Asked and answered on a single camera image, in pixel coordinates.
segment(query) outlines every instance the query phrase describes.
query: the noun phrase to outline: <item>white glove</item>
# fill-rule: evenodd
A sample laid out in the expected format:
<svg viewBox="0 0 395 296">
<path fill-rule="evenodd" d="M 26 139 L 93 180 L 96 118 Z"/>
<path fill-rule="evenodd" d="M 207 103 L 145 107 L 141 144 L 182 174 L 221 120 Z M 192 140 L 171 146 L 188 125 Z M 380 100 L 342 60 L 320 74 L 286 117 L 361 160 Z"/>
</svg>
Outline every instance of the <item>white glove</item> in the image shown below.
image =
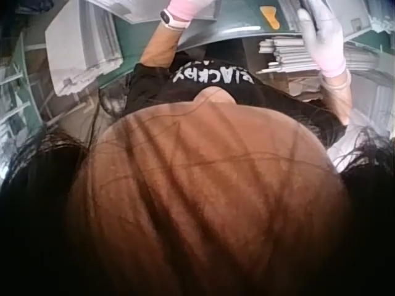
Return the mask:
<svg viewBox="0 0 395 296">
<path fill-rule="evenodd" d="M 172 0 L 167 10 L 176 17 L 190 22 L 203 8 L 215 0 Z"/>
<path fill-rule="evenodd" d="M 297 14 L 301 22 L 304 44 L 320 67 L 325 77 L 335 77 L 346 70 L 344 58 L 343 29 L 339 20 L 321 0 L 308 0 L 318 32 L 315 31 L 312 17 L 304 9 Z"/>
</svg>

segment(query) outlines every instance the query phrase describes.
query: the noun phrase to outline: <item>black hair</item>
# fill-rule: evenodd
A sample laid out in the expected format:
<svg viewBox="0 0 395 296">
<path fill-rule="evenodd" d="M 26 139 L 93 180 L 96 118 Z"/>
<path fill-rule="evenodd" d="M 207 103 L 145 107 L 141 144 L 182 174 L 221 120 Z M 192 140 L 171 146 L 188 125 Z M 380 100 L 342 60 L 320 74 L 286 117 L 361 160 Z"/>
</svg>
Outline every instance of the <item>black hair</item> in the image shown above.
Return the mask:
<svg viewBox="0 0 395 296">
<path fill-rule="evenodd" d="M 365 142 L 341 173 L 353 208 L 350 233 L 304 295 L 364 295 L 391 288 L 394 140 L 363 133 Z M 70 188 L 87 155 L 82 143 L 44 129 L 12 159 L 0 190 L 2 294 L 92 291 L 71 254 L 64 226 Z"/>
</svg>

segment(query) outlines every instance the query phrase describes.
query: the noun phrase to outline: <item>white lettering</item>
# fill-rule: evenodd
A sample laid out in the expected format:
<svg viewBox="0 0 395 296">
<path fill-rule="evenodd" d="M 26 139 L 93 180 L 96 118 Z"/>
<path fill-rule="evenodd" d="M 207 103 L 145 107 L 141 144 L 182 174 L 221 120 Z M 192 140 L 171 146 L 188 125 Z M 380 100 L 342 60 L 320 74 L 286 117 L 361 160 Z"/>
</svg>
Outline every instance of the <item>white lettering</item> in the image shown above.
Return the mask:
<svg viewBox="0 0 395 296">
<path fill-rule="evenodd" d="M 184 75 L 182 74 L 181 71 L 178 71 L 178 72 L 175 74 L 175 76 L 174 76 L 174 78 L 173 78 L 173 83 L 176 82 L 178 79 L 184 80 Z"/>
<path fill-rule="evenodd" d="M 227 84 L 231 83 L 233 76 L 233 69 L 232 68 L 226 69 L 225 67 L 221 67 L 220 71 L 222 73 L 223 82 Z"/>
<path fill-rule="evenodd" d="M 197 68 L 188 68 L 184 71 L 185 77 L 196 81 L 198 79 L 198 70 Z"/>
<path fill-rule="evenodd" d="M 199 82 L 207 83 L 209 82 L 209 71 L 208 69 L 203 69 L 203 71 L 199 71 Z"/>
<path fill-rule="evenodd" d="M 216 83 L 219 82 L 221 79 L 221 73 L 218 70 L 209 70 L 209 75 L 216 75 L 216 79 L 212 80 L 211 82 Z"/>
<path fill-rule="evenodd" d="M 247 72 L 241 71 L 240 74 L 242 74 L 243 80 L 248 81 L 248 82 L 254 84 L 254 80 L 252 80 L 252 77 L 251 77 Z"/>
<path fill-rule="evenodd" d="M 236 70 L 236 83 L 239 84 L 240 83 L 240 71 Z"/>
</svg>

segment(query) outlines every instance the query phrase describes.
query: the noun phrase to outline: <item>yellow object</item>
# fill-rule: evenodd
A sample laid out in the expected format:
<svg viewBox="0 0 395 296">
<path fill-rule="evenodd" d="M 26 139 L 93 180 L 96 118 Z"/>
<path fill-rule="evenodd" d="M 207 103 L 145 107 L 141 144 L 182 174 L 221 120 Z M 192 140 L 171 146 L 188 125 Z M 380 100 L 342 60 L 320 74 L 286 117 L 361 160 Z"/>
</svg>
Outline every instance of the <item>yellow object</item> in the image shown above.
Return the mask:
<svg viewBox="0 0 395 296">
<path fill-rule="evenodd" d="M 261 13 L 264 15 L 264 17 L 267 19 L 269 22 L 270 26 L 274 30 L 280 29 L 280 23 L 276 18 L 276 13 L 277 13 L 277 8 L 273 6 L 261 6 L 260 7 Z"/>
</svg>

